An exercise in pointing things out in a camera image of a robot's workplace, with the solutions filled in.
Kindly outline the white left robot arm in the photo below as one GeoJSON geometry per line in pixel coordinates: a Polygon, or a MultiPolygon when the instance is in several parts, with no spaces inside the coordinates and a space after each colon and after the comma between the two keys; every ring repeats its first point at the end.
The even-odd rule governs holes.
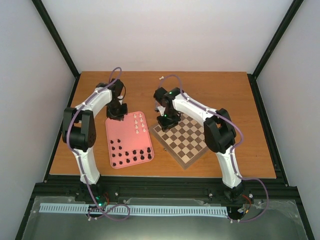
{"type": "Polygon", "coordinates": [[[93,146],[97,132],[95,117],[106,108],[106,117],[123,121],[128,114],[128,106],[123,103],[124,83],[113,78],[111,83],[99,83],[93,93],[76,107],[67,107],[63,112],[62,140],[75,156],[80,181],[90,185],[86,195],[92,201],[103,198],[104,188],[96,184],[101,176],[96,166],[93,146]]]}

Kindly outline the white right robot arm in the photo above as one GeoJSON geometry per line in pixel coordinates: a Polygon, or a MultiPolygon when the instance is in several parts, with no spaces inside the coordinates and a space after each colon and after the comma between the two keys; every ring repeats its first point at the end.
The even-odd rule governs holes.
{"type": "Polygon", "coordinates": [[[159,87],[155,90],[153,98],[158,103],[156,111],[160,115],[157,117],[157,122],[163,131],[177,126],[182,120],[182,114],[203,127],[204,142],[217,156],[223,184],[230,189],[236,188],[241,183],[241,179],[237,176],[238,167],[232,157],[236,130],[231,124],[228,111],[223,108],[220,110],[209,108],[178,87],[171,91],[159,87]]]}

